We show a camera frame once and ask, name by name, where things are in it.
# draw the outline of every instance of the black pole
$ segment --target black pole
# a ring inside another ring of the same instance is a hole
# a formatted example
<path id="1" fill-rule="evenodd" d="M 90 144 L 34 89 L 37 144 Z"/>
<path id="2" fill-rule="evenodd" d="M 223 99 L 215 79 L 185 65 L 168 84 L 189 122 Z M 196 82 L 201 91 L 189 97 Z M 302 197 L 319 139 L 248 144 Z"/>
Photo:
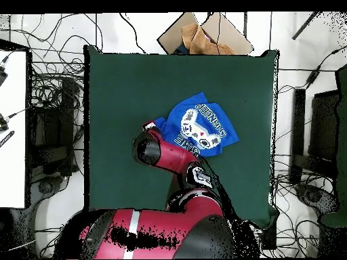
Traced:
<path id="1" fill-rule="evenodd" d="M 243 36 L 247 38 L 247 12 L 243 13 Z"/>
<path id="2" fill-rule="evenodd" d="M 317 16 L 319 12 L 313 12 L 310 17 L 305 21 L 305 23 L 301 26 L 301 28 L 297 31 L 297 33 L 293 36 L 293 40 L 296 40 L 296 38 L 302 33 L 302 31 L 310 24 L 310 22 L 313 20 L 314 17 Z"/>

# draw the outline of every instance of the white surface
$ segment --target white surface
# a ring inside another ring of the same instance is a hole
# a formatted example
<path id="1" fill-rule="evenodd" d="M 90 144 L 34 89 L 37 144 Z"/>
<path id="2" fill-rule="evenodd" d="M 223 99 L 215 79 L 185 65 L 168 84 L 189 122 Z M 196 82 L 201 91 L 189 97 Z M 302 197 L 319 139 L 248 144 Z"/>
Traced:
<path id="1" fill-rule="evenodd" d="M 194 12 L 199 22 L 202 24 L 207 13 Z M 306 21 L 311 12 L 273 12 L 272 13 L 272 34 L 271 34 L 271 49 L 280 51 L 279 67 L 289 69 L 313 69 L 321 62 L 321 60 L 334 49 L 345 45 L 346 39 L 343 36 L 347 32 L 347 26 L 342 21 L 339 13 L 325 12 L 320 18 L 314 19 L 306 30 L 297 38 L 292 40 L 292 36 Z M 254 46 L 252 56 L 260 56 L 269 47 L 270 40 L 270 12 L 248 12 L 247 21 L 247 38 Z M 147 53 L 160 53 L 164 51 L 157 43 L 157 38 L 181 15 L 181 12 L 174 13 L 155 13 L 155 14 L 138 14 L 128 13 L 126 16 L 136 29 L 138 35 L 138 44 Z M 93 20 L 96 19 L 95 14 L 88 14 Z M 235 25 L 235 27 L 243 32 L 243 12 L 226 12 L 226 17 Z M 47 38 L 53 31 L 56 22 L 60 18 L 60 14 L 46 14 L 43 16 L 41 25 L 37 28 L 34 34 L 39 38 Z M 20 29 L 22 15 L 12 15 L 12 28 Z M 141 53 L 141 50 L 136 47 L 135 35 L 132 28 L 121 19 L 119 14 L 97 14 L 98 25 L 102 30 L 104 40 L 104 52 L 113 53 Z M 40 15 L 25 15 L 23 20 L 24 29 L 32 32 L 40 21 Z M 63 19 L 53 47 L 60 50 L 64 42 L 72 35 L 80 34 L 85 37 L 92 45 L 96 44 L 96 29 L 90 20 L 83 14 L 71 16 Z M 1 39 L 8 39 L 8 33 L 0 31 Z M 12 41 L 26 45 L 26 39 L 18 32 L 12 32 Z M 33 47 L 47 49 L 49 43 L 40 42 L 33 37 L 30 38 L 30 44 Z M 75 53 L 62 53 L 62 57 L 66 60 L 79 58 L 83 61 L 83 45 L 84 40 L 76 37 L 72 38 L 66 44 L 66 51 L 74 51 Z M 97 44 L 101 48 L 101 35 L 98 30 Z M 35 50 L 38 55 L 33 55 L 34 61 L 42 61 L 46 52 Z M 335 70 L 347 63 L 345 58 L 346 51 L 341 51 L 339 54 L 331 56 L 322 66 L 322 69 Z M 58 54 L 56 51 L 47 53 L 44 61 L 58 62 Z M 41 69 L 44 65 L 36 64 Z M 303 85 L 309 72 L 307 71 L 279 71 L 279 87 L 283 85 Z M 335 79 L 333 72 L 322 72 L 318 79 L 307 91 L 306 100 L 306 119 L 310 120 L 311 101 L 312 97 L 317 92 L 329 91 L 335 89 Z M 276 138 L 291 129 L 291 104 L 293 90 L 279 95 L 278 110 L 277 110 L 277 132 Z M 83 122 L 83 117 L 80 115 L 78 123 Z M 310 125 L 306 125 L 305 129 L 305 147 L 307 149 L 309 141 Z M 276 144 L 276 154 L 289 154 L 290 134 L 282 137 Z M 83 147 L 83 139 L 77 144 L 77 148 Z M 83 152 L 76 152 L 77 162 L 83 171 Z M 277 156 L 279 160 L 285 164 L 289 162 L 286 156 Z M 276 164 L 276 169 L 287 169 L 283 164 Z M 70 178 L 68 188 L 56 194 L 53 198 L 45 200 L 37 213 L 37 229 L 54 228 L 65 224 L 68 219 L 77 211 L 83 208 L 83 177 L 80 173 L 75 173 Z M 277 204 L 283 211 L 287 210 L 288 202 L 290 209 L 288 214 L 294 224 L 302 219 L 317 220 L 312 209 L 301 204 L 291 194 L 285 197 L 277 197 Z M 285 215 L 280 215 L 277 227 L 279 230 L 290 228 L 290 221 Z M 304 223 L 300 226 L 299 231 L 304 235 L 317 234 L 317 229 L 309 224 Z M 54 235 L 38 237 L 38 247 L 43 248 Z M 278 239 L 278 244 L 292 243 L 292 239 Z M 287 256 L 293 256 L 295 250 L 281 249 Z"/>
<path id="2" fill-rule="evenodd" d="M 0 51 L 0 61 L 8 55 Z M 8 74 L 0 86 L 0 113 L 9 116 L 25 109 L 26 56 L 12 53 L 6 63 Z M 8 123 L 9 129 L 0 133 L 0 141 L 10 132 L 14 135 L 0 148 L 0 207 L 24 208 L 25 184 L 25 112 Z"/>

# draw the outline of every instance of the wire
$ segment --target wire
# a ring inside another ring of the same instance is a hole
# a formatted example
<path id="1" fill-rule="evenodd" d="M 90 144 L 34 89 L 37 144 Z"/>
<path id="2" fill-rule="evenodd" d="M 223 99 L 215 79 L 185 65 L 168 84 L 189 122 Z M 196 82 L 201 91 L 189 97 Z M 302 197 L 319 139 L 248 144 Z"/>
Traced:
<path id="1" fill-rule="evenodd" d="M 318 225 L 317 223 L 315 223 L 314 221 L 312 221 L 312 220 L 305 219 L 305 220 L 301 220 L 301 221 L 296 225 L 296 227 L 295 227 L 295 233 L 294 233 L 295 241 L 297 242 L 297 244 L 298 244 L 298 246 L 299 246 L 299 249 L 300 249 L 300 251 L 304 254 L 304 256 L 305 256 L 306 258 L 309 258 L 309 256 L 307 256 L 306 253 L 302 251 L 302 246 L 301 246 L 301 244 L 299 243 L 299 238 L 298 238 L 298 228 L 299 228 L 300 224 L 302 224 L 302 223 L 304 223 L 304 222 L 313 223 L 313 224 L 315 224 L 318 228 L 319 228 L 319 225 Z"/>
<path id="2" fill-rule="evenodd" d="M 5 65 L 5 63 L 7 62 L 8 58 L 14 53 L 14 52 L 19 52 L 19 51 L 25 51 L 25 48 L 21 48 L 21 49 L 17 49 L 17 50 L 13 50 L 11 51 L 7 56 L 5 56 L 2 61 L 0 62 L 0 66 L 3 67 L 3 65 Z"/>
<path id="3" fill-rule="evenodd" d="M 58 192 L 62 192 L 63 190 L 67 189 L 69 181 L 70 181 L 70 177 L 68 177 L 68 181 L 66 182 L 65 188 L 63 188 L 62 190 L 59 190 Z"/>
<path id="4" fill-rule="evenodd" d="M 299 87 L 293 87 L 293 86 L 291 86 L 291 85 L 284 85 L 283 87 L 281 87 L 281 88 L 279 89 L 279 92 L 278 92 L 278 93 L 287 93 L 288 91 L 290 91 L 290 90 L 292 90 L 292 89 L 301 89 L 301 88 L 305 87 L 306 85 L 307 85 L 307 83 L 306 83 L 305 85 L 302 85 L 302 86 L 299 86 Z M 286 91 L 282 91 L 282 89 L 285 88 L 285 87 L 288 87 L 289 89 L 286 90 Z"/>
<path id="5" fill-rule="evenodd" d="M 136 34 L 136 30 L 135 30 L 134 26 L 131 25 L 131 23 L 130 23 L 127 19 L 125 19 L 121 13 L 119 13 L 119 15 L 121 16 L 121 18 L 122 18 L 124 21 L 126 21 L 126 22 L 129 24 L 130 27 L 133 28 L 134 33 L 135 33 L 135 42 L 136 42 L 136 46 L 138 46 L 138 48 L 142 50 L 142 53 L 146 53 L 146 52 L 138 45 L 138 35 Z"/>
<path id="6" fill-rule="evenodd" d="M 292 156 L 291 154 L 274 154 L 274 156 Z"/>
<path id="7" fill-rule="evenodd" d="M 315 238 L 312 234 L 310 234 L 310 239 L 314 242 L 314 247 L 316 247 L 318 249 L 318 241 L 317 238 Z"/>
<path id="8" fill-rule="evenodd" d="M 270 15 L 270 40 L 269 40 L 269 43 L 268 43 L 268 49 L 271 50 L 271 34 L 272 34 L 272 12 L 271 12 L 271 15 Z"/>
<path id="9" fill-rule="evenodd" d="M 23 111 L 28 110 L 28 109 L 31 109 L 31 108 L 36 107 L 36 106 L 38 106 L 40 108 L 56 108 L 63 115 L 65 115 L 64 116 L 65 118 L 69 117 L 69 115 L 70 115 L 73 118 L 74 126 L 76 126 L 76 127 L 80 126 L 77 124 L 76 119 L 78 117 L 79 112 L 83 108 L 83 101 L 80 102 L 80 99 L 82 98 L 80 96 L 80 91 L 83 91 L 83 77 L 81 77 L 80 74 L 82 72 L 84 72 L 84 62 L 83 62 L 83 60 L 80 60 L 78 58 L 74 58 L 72 61 L 66 62 L 64 60 L 64 58 L 62 57 L 62 52 L 63 52 L 62 50 L 64 49 L 66 44 L 72 38 L 78 37 L 78 38 L 84 40 L 86 43 L 88 43 L 88 41 L 86 39 L 84 39 L 83 37 L 80 37 L 79 35 L 73 35 L 73 36 L 69 37 L 65 41 L 65 43 L 63 43 L 62 48 L 60 50 L 57 50 L 54 48 L 54 41 L 55 41 L 55 38 L 57 35 L 58 28 L 61 24 L 61 21 L 67 17 L 71 17 L 74 15 L 77 15 L 77 14 L 71 14 L 71 15 L 67 15 L 67 16 L 61 15 L 60 19 L 56 23 L 56 26 L 54 27 L 54 29 L 52 30 L 52 32 L 49 34 L 49 36 L 46 39 L 40 39 L 39 37 L 36 37 L 33 34 L 38 29 L 38 27 L 40 26 L 40 24 L 42 22 L 42 15 L 40 17 L 40 22 L 38 23 L 38 25 L 35 27 L 35 29 L 32 32 L 27 32 L 27 31 L 23 30 L 23 27 L 21 30 L 19 30 L 19 29 L 18 30 L 12 30 L 12 32 L 20 33 L 23 35 L 23 37 L 26 39 L 26 42 L 28 43 L 29 49 L 32 51 L 33 54 L 35 54 L 42 61 L 41 63 L 44 65 L 47 73 L 45 73 L 45 71 L 43 69 L 38 67 L 35 63 L 33 63 L 33 80 L 32 80 L 33 94 L 31 95 L 31 99 L 29 96 L 30 106 L 24 110 L 21 110 L 19 112 L 16 112 L 16 113 L 10 115 L 9 118 L 12 118 L 13 116 L 16 116 L 18 113 L 23 112 Z M 96 23 L 92 19 L 90 19 L 90 17 L 88 17 L 87 15 L 85 15 L 85 16 L 96 25 Z M 100 30 L 100 27 L 98 25 L 96 25 L 96 26 L 99 29 L 100 34 L 101 34 L 101 38 L 102 38 L 102 31 Z M 48 41 L 48 39 L 51 36 L 54 36 L 54 39 L 52 42 Z M 57 63 L 57 62 L 56 63 L 44 62 L 43 58 L 40 57 L 40 55 L 38 55 L 35 52 L 35 50 L 40 50 L 40 49 L 33 49 L 30 46 L 30 42 L 29 42 L 30 37 L 35 38 L 36 40 L 41 41 L 41 42 L 47 42 L 49 44 L 49 49 L 46 49 L 46 52 L 54 51 L 55 53 L 57 53 L 57 55 L 60 59 L 60 62 L 59 63 Z M 56 66 L 56 64 L 61 64 L 63 69 L 60 70 Z M 62 99 L 62 94 L 63 94 L 61 81 L 67 77 L 72 78 L 75 85 L 79 88 L 78 90 L 76 90 L 74 92 L 73 95 L 68 95 L 74 103 L 72 109 L 67 109 L 65 107 L 61 107 L 61 101 L 62 101 L 61 99 Z"/>
<path id="10" fill-rule="evenodd" d="M 286 257 L 281 249 L 277 249 L 277 251 L 279 251 L 282 254 L 282 256 L 280 256 L 281 258 L 285 258 Z"/>
<path id="11" fill-rule="evenodd" d="M 56 29 L 56 32 L 54 33 L 54 38 L 53 38 L 53 41 L 52 41 L 52 43 L 49 45 L 49 48 L 48 48 L 48 50 L 45 52 L 45 55 L 43 55 L 43 58 L 45 58 L 45 57 L 46 57 L 46 55 L 48 54 L 48 52 L 49 52 L 49 51 L 50 51 L 50 49 L 52 48 L 53 43 L 54 43 L 54 41 L 56 40 L 57 31 L 58 31 L 58 29 L 59 29 L 59 27 L 60 27 L 61 23 L 62 23 L 62 21 L 60 21 L 60 22 L 59 22 L 59 24 L 58 24 L 58 26 L 57 26 L 57 29 Z"/>
<path id="12" fill-rule="evenodd" d="M 77 164 L 77 159 L 76 159 L 76 154 L 73 155 L 75 157 L 75 162 L 76 162 L 76 166 L 79 169 L 79 172 L 82 174 L 82 176 L 84 177 L 84 174 L 82 173 L 82 171 L 79 168 L 79 165 Z"/>
<path id="13" fill-rule="evenodd" d="M 46 245 L 46 247 L 42 248 L 41 251 L 40 251 L 40 254 L 39 254 L 39 258 L 42 259 L 44 256 L 45 256 L 45 253 L 47 251 L 48 248 L 50 247 L 54 247 L 56 245 L 56 241 L 58 240 L 59 238 L 59 234 L 53 238 L 51 241 L 48 242 L 48 244 Z"/>
<path id="14" fill-rule="evenodd" d="M 260 252 L 261 255 L 265 256 L 266 258 L 273 258 L 273 257 L 269 257 L 268 255 L 266 255 L 263 251 Z"/>
<path id="15" fill-rule="evenodd" d="M 9 249 L 8 251 L 13 251 L 13 250 L 15 250 L 15 249 L 22 248 L 22 247 L 24 247 L 24 246 L 26 246 L 26 245 L 30 245 L 30 244 L 32 244 L 32 243 L 34 243 L 34 242 L 36 242 L 36 241 L 37 241 L 37 239 L 35 239 L 35 240 L 33 240 L 33 241 L 30 241 L 30 242 L 28 242 L 28 243 L 25 243 L 25 244 L 23 244 L 23 245 L 20 245 L 20 246 L 11 248 L 11 249 Z"/>
<path id="16" fill-rule="evenodd" d="M 206 20 L 203 23 L 206 23 L 206 21 L 208 21 L 209 17 L 213 15 L 214 12 L 208 12 L 207 13 L 207 17 Z"/>
<path id="17" fill-rule="evenodd" d="M 247 38 L 247 19 L 248 19 L 248 13 L 243 12 L 243 36 Z"/>
<path id="18" fill-rule="evenodd" d="M 46 228 L 44 230 L 35 230 L 35 233 L 37 232 L 60 232 L 62 230 L 61 227 L 51 227 L 51 228 Z"/>
<path id="19" fill-rule="evenodd" d="M 320 118 L 320 120 L 321 120 L 322 118 L 327 117 L 327 116 L 331 116 L 332 114 L 334 114 L 334 112 L 331 112 L 331 113 L 329 113 L 329 114 L 326 114 L 325 116 L 322 116 L 322 117 Z M 309 123 L 311 123 L 311 122 L 312 122 L 312 119 L 310 119 L 308 122 L 304 123 L 304 125 L 307 125 L 307 124 L 309 124 Z M 284 137 L 284 136 L 287 135 L 288 133 L 291 133 L 292 131 L 293 131 L 293 129 L 291 129 L 290 131 L 288 131 L 288 132 L 286 132 L 285 134 L 281 135 L 281 136 L 278 137 L 274 142 L 276 143 L 279 139 L 281 139 L 282 137 Z"/>
<path id="20" fill-rule="evenodd" d="M 59 233 L 59 230 L 35 230 L 35 233 L 48 233 L 48 234 L 52 234 L 52 233 Z"/>
<path id="21" fill-rule="evenodd" d="M 98 24 L 96 24 L 96 22 L 94 22 L 87 14 L 84 14 L 85 17 L 87 17 L 90 21 L 93 22 L 94 25 L 96 25 L 96 28 L 100 31 L 100 36 L 101 36 L 101 50 L 104 49 L 104 38 L 102 36 L 102 31 L 100 29 L 100 27 L 98 26 Z"/>
<path id="22" fill-rule="evenodd" d="M 217 37 L 217 50 L 218 50 L 218 55 L 220 55 L 220 50 L 218 49 L 218 40 L 220 38 L 220 22 L 218 24 L 218 37 Z"/>
<path id="23" fill-rule="evenodd" d="M 330 57 L 331 55 L 334 55 L 334 54 L 336 54 L 336 53 L 338 53 L 338 52 L 340 52 L 341 50 L 346 49 L 346 48 L 347 48 L 347 45 L 346 45 L 346 46 L 343 46 L 343 47 L 341 47 L 341 48 L 339 48 L 339 49 L 333 50 L 333 51 L 332 51 L 327 57 L 325 57 L 325 58 L 323 59 L 323 61 L 317 66 L 316 70 L 319 70 L 319 69 L 321 68 L 321 66 L 323 65 L 324 61 L 325 61 L 328 57 Z"/>

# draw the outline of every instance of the red robot arm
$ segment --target red robot arm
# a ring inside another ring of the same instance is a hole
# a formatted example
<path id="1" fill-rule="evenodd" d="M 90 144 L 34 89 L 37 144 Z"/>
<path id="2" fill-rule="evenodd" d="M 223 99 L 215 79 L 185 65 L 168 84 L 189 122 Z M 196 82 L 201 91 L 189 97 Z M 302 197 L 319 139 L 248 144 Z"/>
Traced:
<path id="1" fill-rule="evenodd" d="M 105 210 L 82 225 L 78 259 L 234 258 L 230 222 L 199 159 L 164 141 L 153 122 L 143 129 L 133 142 L 134 159 L 172 172 L 180 184 L 169 192 L 166 211 Z"/>

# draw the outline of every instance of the black stand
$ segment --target black stand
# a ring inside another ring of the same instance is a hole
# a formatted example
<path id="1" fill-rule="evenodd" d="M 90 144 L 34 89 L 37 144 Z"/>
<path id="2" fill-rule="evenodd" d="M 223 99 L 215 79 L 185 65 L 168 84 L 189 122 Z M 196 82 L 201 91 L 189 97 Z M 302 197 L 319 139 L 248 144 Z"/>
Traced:
<path id="1" fill-rule="evenodd" d="M 313 20 L 314 17 L 318 15 L 319 12 L 313 12 L 310 17 L 305 21 L 305 23 L 301 26 L 301 28 L 297 31 L 297 33 L 293 36 L 293 40 L 296 40 L 296 38 L 302 33 L 303 30 L 310 24 L 310 22 Z"/>
<path id="2" fill-rule="evenodd" d="M 73 79 L 62 79 L 62 100 L 55 108 L 35 107 L 29 110 L 31 120 L 36 123 L 32 134 L 30 155 L 32 168 L 43 166 L 43 173 L 60 172 L 69 177 L 73 168 L 74 96 L 79 88 Z"/>
<path id="3" fill-rule="evenodd" d="M 34 183 L 27 209 L 0 209 L 0 259 L 39 258 L 35 241 L 36 213 L 41 202 L 61 190 L 62 181 L 59 176 L 46 177 Z"/>
<path id="4" fill-rule="evenodd" d="M 289 182 L 301 182 L 302 169 L 335 180 L 338 175 L 334 146 L 337 120 L 334 106 L 338 101 L 337 91 L 316 94 L 312 101 L 311 136 L 308 156 L 304 156 L 305 89 L 296 89 L 293 97 L 291 160 Z"/>

